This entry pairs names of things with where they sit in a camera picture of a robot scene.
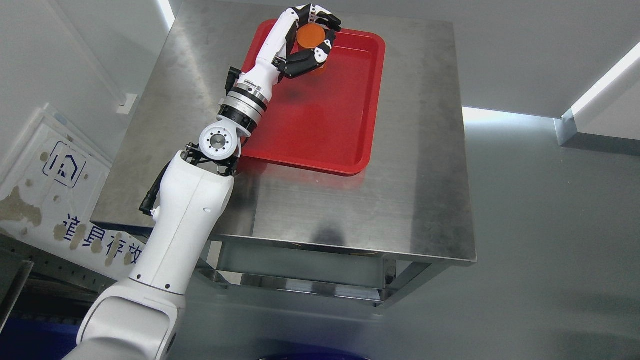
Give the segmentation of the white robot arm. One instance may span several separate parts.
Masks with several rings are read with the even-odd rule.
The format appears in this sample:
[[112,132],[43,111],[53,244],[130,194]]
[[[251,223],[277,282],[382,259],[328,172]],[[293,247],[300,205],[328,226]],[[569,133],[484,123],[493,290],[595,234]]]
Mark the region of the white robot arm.
[[218,219],[230,200],[242,144],[270,97],[249,82],[226,86],[215,123],[198,147],[180,150],[155,185],[154,228],[128,278],[90,307],[67,360],[164,360],[185,316],[185,293]]

